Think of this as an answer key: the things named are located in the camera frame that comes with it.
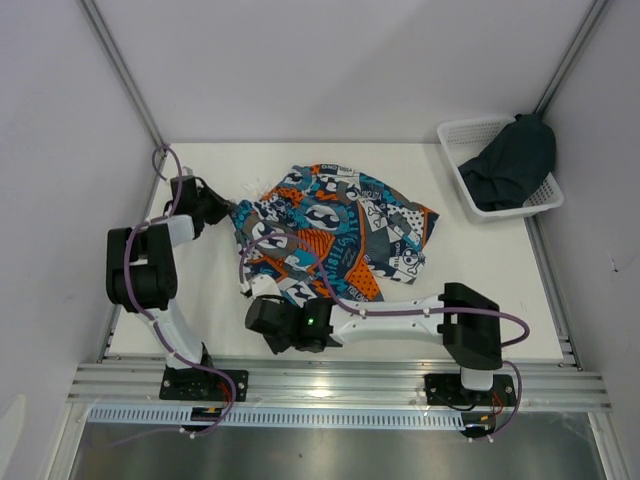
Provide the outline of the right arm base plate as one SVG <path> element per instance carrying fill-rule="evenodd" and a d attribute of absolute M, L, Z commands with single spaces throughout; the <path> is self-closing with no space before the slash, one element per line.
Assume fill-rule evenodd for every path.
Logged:
<path fill-rule="evenodd" d="M 509 375 L 493 375 L 489 390 L 472 390 L 462 385 L 460 374 L 432 373 L 424 376 L 426 401 L 431 406 L 444 406 L 468 412 L 475 407 L 516 405 L 516 388 Z"/>

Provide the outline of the colourful patterned shorts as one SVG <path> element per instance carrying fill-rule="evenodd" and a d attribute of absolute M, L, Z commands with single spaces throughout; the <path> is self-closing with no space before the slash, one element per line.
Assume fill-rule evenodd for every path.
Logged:
<path fill-rule="evenodd" d="M 379 302 L 381 278 L 411 284 L 424 268 L 424 250 L 437 212 L 390 185 L 336 164 L 294 165 L 257 200 L 231 211 L 247 278 L 272 277 L 281 295 Z"/>

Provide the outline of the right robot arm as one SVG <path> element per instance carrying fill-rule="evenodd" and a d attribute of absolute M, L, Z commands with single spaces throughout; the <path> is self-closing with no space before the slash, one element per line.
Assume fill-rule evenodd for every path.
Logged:
<path fill-rule="evenodd" d="M 502 365 L 500 307 L 461 283 L 408 302 L 306 299 L 298 306 L 281 295 L 253 298 L 245 327 L 271 351 L 321 353 L 369 341 L 420 341 L 441 345 L 460 368 L 458 395 L 479 403 L 492 392 Z"/>

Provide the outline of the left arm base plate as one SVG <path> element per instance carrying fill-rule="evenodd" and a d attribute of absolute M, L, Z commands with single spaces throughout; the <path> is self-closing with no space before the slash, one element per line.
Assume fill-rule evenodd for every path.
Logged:
<path fill-rule="evenodd" d="M 167 367 L 159 390 L 161 400 L 213 401 L 228 399 L 229 383 L 218 375 L 187 368 L 176 370 Z"/>

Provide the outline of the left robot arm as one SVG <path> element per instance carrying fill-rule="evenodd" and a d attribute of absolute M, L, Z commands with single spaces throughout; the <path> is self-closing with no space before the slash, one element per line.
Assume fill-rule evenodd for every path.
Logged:
<path fill-rule="evenodd" d="M 182 388 L 197 400 L 216 390 L 217 376 L 204 343 L 178 306 L 174 249 L 218 224 L 231 203 L 199 176 L 170 181 L 172 198 L 163 215 L 133 228 L 107 233 L 106 292 L 112 304 L 141 318 L 163 348 L 166 366 L 186 370 Z"/>

